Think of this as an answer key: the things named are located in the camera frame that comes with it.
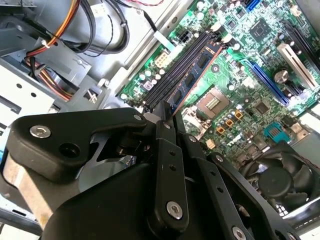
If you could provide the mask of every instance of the black fan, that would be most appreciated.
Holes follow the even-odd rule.
[[[275,209],[278,204],[291,212],[319,194],[318,173],[284,143],[239,171]]]

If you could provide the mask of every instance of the motherboard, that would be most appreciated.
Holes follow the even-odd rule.
[[[184,96],[186,131],[238,165],[294,141],[297,117],[320,97],[320,40],[294,0],[195,2],[167,37],[172,47],[161,45],[119,97],[152,112],[193,81],[186,73],[213,37],[224,48]]]

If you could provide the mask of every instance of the silver screw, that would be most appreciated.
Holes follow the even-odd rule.
[[[163,125],[167,128],[167,129],[171,129],[171,127],[167,124],[167,123],[163,123]]]
[[[133,115],[133,116],[134,116],[135,119],[137,119],[137,120],[139,120],[139,121],[142,120],[142,118],[141,118],[139,115],[137,115],[137,114],[135,114],[135,115]]]
[[[175,201],[170,201],[166,204],[166,210],[174,219],[180,220],[183,215],[182,208]]]
[[[293,234],[290,233],[290,232],[288,232],[288,236],[289,236],[290,240],[297,240],[297,239],[295,238],[295,236],[293,236]]]
[[[247,240],[247,237],[244,234],[244,232],[237,226],[234,226],[232,228],[232,233],[237,240]]]
[[[191,136],[191,135],[189,136],[189,139],[190,139],[190,141],[193,142],[193,143],[195,143],[195,142],[197,141],[197,140],[195,139],[195,137],[194,137],[194,136]]]
[[[216,156],[216,159],[219,161],[219,162],[223,162],[224,159],[222,157],[220,157],[219,155]]]
[[[46,139],[50,137],[51,131],[47,126],[36,125],[30,128],[30,133],[32,136],[38,139]]]

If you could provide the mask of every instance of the green circuit board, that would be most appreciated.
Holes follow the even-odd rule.
[[[318,101],[320,88],[317,86],[310,89],[305,86],[277,49],[277,46],[287,39],[283,21],[289,20],[297,26],[315,53],[320,50],[320,41],[293,0],[264,0],[250,12],[242,4],[235,2],[231,5],[226,0],[202,3],[201,7],[195,3],[168,36],[168,39],[179,45],[182,50],[171,63],[161,69],[164,72],[170,70],[195,41],[195,36],[210,26],[216,26],[217,23],[224,28],[222,37],[231,36],[240,44],[240,49],[230,47],[218,56],[189,94],[181,109],[186,130],[198,136],[208,152],[222,152],[236,161],[239,155],[247,153],[248,148],[255,144],[255,136],[259,137],[260,142],[261,139],[265,141],[268,146],[274,143],[274,139],[272,141],[264,132],[270,124],[280,123],[285,116],[294,119]],[[261,35],[257,35],[259,27],[264,30]],[[180,42],[179,36],[185,31],[191,33],[192,37],[187,42]],[[151,83],[156,75],[161,77],[156,61],[165,51],[165,47],[160,46],[138,74],[122,89],[119,95],[125,102],[137,108],[143,104],[144,97],[152,88],[150,84],[146,88],[145,82],[149,80]],[[320,83],[320,75],[304,52],[298,57],[315,81]],[[246,60],[259,65],[270,79],[274,79],[275,73],[286,69],[293,83],[304,86],[303,94],[291,98],[290,104],[283,106],[246,64]],[[286,90],[284,84],[277,86],[282,91]],[[200,105],[201,100],[213,89],[222,93],[227,98],[228,104],[214,117],[208,117],[201,111]],[[227,119],[231,120],[228,125],[226,125]]]

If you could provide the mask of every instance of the white sticker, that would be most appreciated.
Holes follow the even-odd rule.
[[[104,17],[108,14],[107,13],[107,6],[104,2],[92,5],[91,10],[92,10],[95,18]]]

